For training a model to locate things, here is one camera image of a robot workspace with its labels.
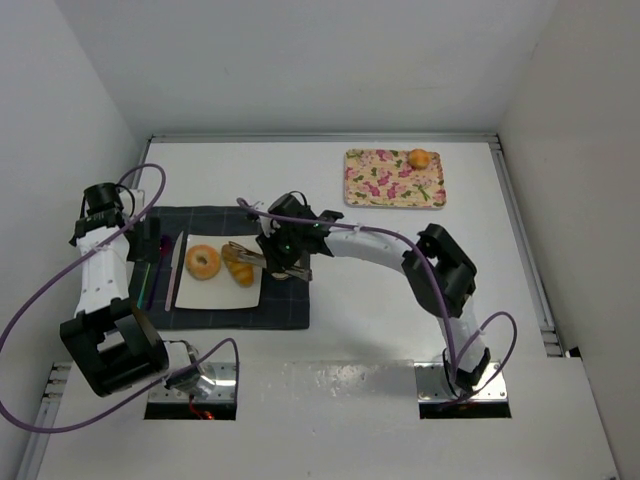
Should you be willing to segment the metal bread tongs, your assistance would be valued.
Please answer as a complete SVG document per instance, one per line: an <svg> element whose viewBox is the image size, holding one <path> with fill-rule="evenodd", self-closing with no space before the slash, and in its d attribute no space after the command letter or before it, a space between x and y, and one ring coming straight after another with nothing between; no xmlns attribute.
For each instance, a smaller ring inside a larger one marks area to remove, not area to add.
<svg viewBox="0 0 640 480"><path fill-rule="evenodd" d="M246 263L267 270L267 260L262 254L249 250L233 241L221 247L221 256L228 262ZM296 262L293 266L281 271L269 271L269 274L279 281L288 278L298 278L305 282L310 282L313 279L312 271L309 268L303 268L300 262Z"/></svg>

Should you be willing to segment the striped long bread roll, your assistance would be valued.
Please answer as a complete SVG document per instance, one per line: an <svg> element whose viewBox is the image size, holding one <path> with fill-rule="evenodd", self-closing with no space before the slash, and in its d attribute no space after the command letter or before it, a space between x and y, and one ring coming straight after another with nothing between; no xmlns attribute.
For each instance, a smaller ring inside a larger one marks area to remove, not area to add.
<svg viewBox="0 0 640 480"><path fill-rule="evenodd" d="M222 247L221 256L227 270L239 286L248 288L253 285L253 266L249 263L239 261L236 251L230 244L225 244Z"/></svg>

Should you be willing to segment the iridescent fork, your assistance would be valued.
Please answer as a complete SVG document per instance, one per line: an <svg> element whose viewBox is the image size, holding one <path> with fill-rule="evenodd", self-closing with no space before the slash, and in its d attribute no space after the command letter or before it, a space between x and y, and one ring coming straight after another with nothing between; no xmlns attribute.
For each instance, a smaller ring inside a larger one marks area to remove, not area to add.
<svg viewBox="0 0 640 480"><path fill-rule="evenodd" d="M147 286L147 283L148 283L150 270L151 270L151 263L147 263L146 267L145 267L142 283L141 283L141 286L140 286L139 295L138 295L138 298L137 298L137 303L136 303L136 306L137 306L138 309L143 309L143 301L144 301L145 290L146 290L146 286Z"/></svg>

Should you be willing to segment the sugared donut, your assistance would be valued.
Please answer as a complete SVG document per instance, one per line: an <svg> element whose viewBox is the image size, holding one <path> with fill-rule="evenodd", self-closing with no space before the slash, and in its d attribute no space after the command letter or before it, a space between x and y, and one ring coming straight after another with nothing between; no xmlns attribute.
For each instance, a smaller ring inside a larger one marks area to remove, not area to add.
<svg viewBox="0 0 640 480"><path fill-rule="evenodd" d="M186 252L185 266L189 274L196 280L209 280L220 271L220 254L209 245L194 245Z"/></svg>

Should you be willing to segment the small round bun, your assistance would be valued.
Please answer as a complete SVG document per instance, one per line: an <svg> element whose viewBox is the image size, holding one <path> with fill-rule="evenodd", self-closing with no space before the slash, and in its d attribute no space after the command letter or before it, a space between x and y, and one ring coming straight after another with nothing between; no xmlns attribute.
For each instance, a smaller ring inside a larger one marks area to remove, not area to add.
<svg viewBox="0 0 640 480"><path fill-rule="evenodd" d="M416 170L424 170L431 163L431 153L423 149L413 149L407 156L408 164Z"/></svg>

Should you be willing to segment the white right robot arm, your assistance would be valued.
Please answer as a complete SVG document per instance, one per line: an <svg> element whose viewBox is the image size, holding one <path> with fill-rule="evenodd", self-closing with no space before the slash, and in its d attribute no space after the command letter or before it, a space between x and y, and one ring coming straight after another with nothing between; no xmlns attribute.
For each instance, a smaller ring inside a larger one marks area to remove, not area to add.
<svg viewBox="0 0 640 480"><path fill-rule="evenodd" d="M378 227L348 224L338 211L315 214L304 198L286 193L267 211L248 209L260 224L257 243L270 273L291 270L304 255L353 258L402 274L420 307L438 319L449 381L469 393L491 359L470 306L477 268L449 232L430 224L418 239Z"/></svg>

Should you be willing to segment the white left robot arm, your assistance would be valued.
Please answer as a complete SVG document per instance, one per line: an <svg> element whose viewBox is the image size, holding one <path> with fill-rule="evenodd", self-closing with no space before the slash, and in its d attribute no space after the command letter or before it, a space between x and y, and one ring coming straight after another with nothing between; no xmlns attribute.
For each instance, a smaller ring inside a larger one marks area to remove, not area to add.
<svg viewBox="0 0 640 480"><path fill-rule="evenodd" d="M105 397L156 374L165 386L204 400L215 387L186 341L165 341L129 296L127 265L160 258L160 223L134 224L120 193L123 186L102 183L84 191L82 213L71 243L85 257L79 303L60 326L60 338L92 390Z"/></svg>

